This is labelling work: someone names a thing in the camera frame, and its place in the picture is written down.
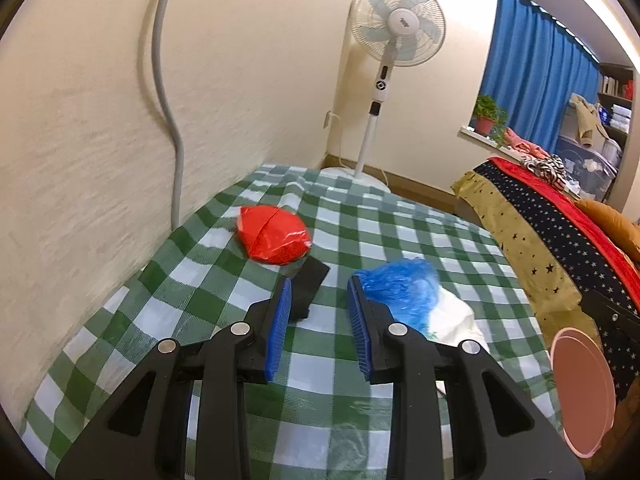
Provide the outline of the blue window curtain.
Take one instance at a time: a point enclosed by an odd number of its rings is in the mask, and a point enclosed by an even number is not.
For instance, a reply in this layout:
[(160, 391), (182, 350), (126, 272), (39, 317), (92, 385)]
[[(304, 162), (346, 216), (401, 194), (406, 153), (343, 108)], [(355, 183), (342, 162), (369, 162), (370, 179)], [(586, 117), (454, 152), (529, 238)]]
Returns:
[(506, 111), (506, 125), (555, 149), (573, 94), (597, 99), (599, 64), (584, 44), (533, 0), (498, 0), (480, 94)]

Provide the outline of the pink folded clothing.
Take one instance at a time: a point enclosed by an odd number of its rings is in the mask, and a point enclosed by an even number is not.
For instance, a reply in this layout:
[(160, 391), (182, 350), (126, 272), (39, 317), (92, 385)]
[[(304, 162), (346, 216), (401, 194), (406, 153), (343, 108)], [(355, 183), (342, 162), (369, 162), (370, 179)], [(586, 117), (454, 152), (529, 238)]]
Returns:
[(522, 154), (533, 156), (539, 159), (549, 157), (549, 154), (541, 146), (522, 139), (511, 128), (506, 128), (506, 131), (504, 132), (504, 138), (506, 139), (506, 143), (509, 144), (510, 148), (513, 148), (515, 151), (518, 151)]

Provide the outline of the black small object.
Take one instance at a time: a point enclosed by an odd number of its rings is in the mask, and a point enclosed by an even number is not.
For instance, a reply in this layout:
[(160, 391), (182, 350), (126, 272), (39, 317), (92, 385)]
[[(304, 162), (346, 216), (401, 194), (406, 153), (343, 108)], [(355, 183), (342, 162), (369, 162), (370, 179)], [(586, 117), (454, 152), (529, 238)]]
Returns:
[(308, 257), (292, 277), (291, 322), (306, 320), (314, 297), (330, 268), (314, 257)]

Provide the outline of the white green printed bag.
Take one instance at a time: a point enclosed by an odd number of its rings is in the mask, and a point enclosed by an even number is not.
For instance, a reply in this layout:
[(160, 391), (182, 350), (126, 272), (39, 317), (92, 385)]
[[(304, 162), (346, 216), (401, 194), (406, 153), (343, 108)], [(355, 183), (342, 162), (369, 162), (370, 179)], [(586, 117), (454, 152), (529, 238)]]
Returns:
[(455, 294), (439, 287), (435, 307), (427, 315), (427, 338), (456, 346), (470, 338), (475, 326), (473, 310)]

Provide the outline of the pink plastic trash bin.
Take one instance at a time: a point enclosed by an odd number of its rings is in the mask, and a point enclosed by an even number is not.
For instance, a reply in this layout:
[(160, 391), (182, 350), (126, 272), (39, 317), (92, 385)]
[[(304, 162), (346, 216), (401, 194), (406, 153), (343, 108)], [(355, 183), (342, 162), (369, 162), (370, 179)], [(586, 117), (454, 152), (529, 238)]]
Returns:
[(550, 358), (565, 441), (585, 460), (597, 453), (614, 425), (616, 395), (608, 362), (598, 345), (574, 327), (554, 336)]

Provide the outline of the green white checkered tablecloth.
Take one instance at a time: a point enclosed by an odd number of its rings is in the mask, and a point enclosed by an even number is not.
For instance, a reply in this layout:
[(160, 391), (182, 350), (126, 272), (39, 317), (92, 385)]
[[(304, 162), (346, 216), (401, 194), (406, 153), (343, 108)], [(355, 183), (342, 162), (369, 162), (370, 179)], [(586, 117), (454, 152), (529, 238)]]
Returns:
[(20, 427), (46, 471), (160, 340), (206, 340), (270, 296), (281, 269), (250, 260), (235, 233), (242, 207), (293, 211), (329, 269), (310, 312), (288, 328), (274, 381), (245, 390), (256, 479), (381, 479), (392, 390), (360, 373), (346, 310), (348, 278), (401, 258), (427, 260), (468, 304), (491, 355), (553, 425), (551, 365), (523, 287), (499, 244), (452, 214), (316, 170), (265, 165), (215, 195), (107, 299), (54, 360)]

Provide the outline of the red star-pattern bed blanket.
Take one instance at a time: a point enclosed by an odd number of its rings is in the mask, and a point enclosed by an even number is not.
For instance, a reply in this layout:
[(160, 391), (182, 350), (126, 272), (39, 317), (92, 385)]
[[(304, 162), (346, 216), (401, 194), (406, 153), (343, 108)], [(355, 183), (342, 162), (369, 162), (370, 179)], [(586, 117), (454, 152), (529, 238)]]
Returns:
[(607, 356), (597, 325), (580, 307), (594, 289), (639, 317), (639, 263), (634, 264), (557, 188), (524, 167), (491, 157), (452, 186), (480, 226), (498, 242), (523, 286), (544, 340), (565, 327), (600, 344), (617, 399), (639, 376), (639, 358)]

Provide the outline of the wooden bookshelf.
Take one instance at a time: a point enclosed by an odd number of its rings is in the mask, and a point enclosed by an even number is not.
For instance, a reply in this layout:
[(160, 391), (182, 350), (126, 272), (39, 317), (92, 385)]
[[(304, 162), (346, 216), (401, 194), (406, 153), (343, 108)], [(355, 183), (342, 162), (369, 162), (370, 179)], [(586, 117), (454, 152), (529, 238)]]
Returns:
[(622, 150), (617, 177), (608, 192), (608, 203), (623, 211), (638, 165), (638, 141), (632, 140), (637, 73), (632, 66), (615, 63), (601, 63), (599, 70), (598, 103), (606, 110), (602, 122), (608, 135)]

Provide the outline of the red plastic bag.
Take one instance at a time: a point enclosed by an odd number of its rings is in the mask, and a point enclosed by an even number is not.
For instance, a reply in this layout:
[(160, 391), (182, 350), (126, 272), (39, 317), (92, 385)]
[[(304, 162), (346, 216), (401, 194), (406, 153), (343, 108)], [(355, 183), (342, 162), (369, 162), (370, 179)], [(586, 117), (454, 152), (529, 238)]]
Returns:
[(286, 266), (311, 248), (302, 219), (276, 206), (242, 206), (236, 228), (247, 255), (263, 263)]

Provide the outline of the zebra striped clothing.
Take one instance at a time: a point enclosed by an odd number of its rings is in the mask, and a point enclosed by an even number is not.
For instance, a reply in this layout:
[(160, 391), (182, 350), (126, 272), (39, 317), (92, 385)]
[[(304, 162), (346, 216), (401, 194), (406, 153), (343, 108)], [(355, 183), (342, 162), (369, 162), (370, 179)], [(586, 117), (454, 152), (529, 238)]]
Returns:
[(542, 180), (557, 188), (564, 188), (567, 182), (567, 172), (562, 159), (558, 155), (537, 158), (526, 155), (521, 165)]

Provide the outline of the beige jacket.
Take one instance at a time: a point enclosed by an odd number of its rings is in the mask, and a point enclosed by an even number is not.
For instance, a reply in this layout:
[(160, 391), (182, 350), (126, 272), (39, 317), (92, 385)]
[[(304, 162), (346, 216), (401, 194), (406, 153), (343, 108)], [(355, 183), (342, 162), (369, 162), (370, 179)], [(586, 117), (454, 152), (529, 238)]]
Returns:
[(570, 106), (576, 112), (577, 140), (580, 144), (585, 148), (592, 148), (598, 136), (602, 139), (608, 138), (608, 133), (601, 124), (597, 107), (577, 93), (570, 96)]

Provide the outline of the clear plastic storage box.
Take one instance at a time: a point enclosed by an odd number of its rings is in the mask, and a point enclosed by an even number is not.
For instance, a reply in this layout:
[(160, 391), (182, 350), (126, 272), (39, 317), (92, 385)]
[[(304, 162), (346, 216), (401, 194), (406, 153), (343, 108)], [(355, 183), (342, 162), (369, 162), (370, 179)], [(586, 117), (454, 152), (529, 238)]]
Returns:
[(617, 169), (600, 153), (577, 141), (558, 136), (555, 154), (562, 159), (569, 176), (580, 185), (580, 196), (603, 202), (617, 176)]

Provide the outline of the orange pillow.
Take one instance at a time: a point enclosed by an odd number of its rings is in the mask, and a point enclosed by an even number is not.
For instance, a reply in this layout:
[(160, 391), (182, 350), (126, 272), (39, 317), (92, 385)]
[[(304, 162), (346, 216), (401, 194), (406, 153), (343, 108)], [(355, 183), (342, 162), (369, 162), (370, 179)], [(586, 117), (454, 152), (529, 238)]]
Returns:
[(575, 203), (612, 243), (634, 264), (640, 259), (640, 233), (638, 224), (632, 223), (617, 210), (595, 200), (578, 200)]

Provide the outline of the potted green plant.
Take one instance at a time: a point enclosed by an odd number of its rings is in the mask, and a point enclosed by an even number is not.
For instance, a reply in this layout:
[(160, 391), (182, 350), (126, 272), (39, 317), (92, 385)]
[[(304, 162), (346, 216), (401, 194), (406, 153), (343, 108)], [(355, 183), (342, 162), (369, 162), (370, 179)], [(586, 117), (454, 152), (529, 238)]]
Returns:
[(508, 114), (491, 96), (481, 94), (476, 98), (472, 118), (475, 122), (474, 130), (477, 133), (487, 136), (498, 146), (506, 146)]

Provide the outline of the white standing fan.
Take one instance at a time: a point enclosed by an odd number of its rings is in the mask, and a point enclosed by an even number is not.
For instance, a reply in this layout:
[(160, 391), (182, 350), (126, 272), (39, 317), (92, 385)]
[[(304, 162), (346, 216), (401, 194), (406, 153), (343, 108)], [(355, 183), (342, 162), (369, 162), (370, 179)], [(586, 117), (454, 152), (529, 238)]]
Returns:
[(393, 70), (418, 66), (434, 58), (445, 41), (446, 18), (437, 0), (354, 0), (349, 10), (349, 25), (356, 43), (380, 65), (356, 167), (324, 168), (321, 173), (390, 192), (386, 183), (364, 172), (364, 163), (390, 92)]

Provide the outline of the blue plastic bag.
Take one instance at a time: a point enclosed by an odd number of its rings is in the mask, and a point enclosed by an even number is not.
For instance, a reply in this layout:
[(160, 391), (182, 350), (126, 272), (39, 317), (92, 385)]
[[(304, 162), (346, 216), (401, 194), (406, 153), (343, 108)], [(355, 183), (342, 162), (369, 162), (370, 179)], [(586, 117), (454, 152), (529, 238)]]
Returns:
[(428, 334), (428, 319), (439, 302), (434, 266), (420, 258), (399, 259), (355, 273), (367, 300), (385, 304), (397, 322)]

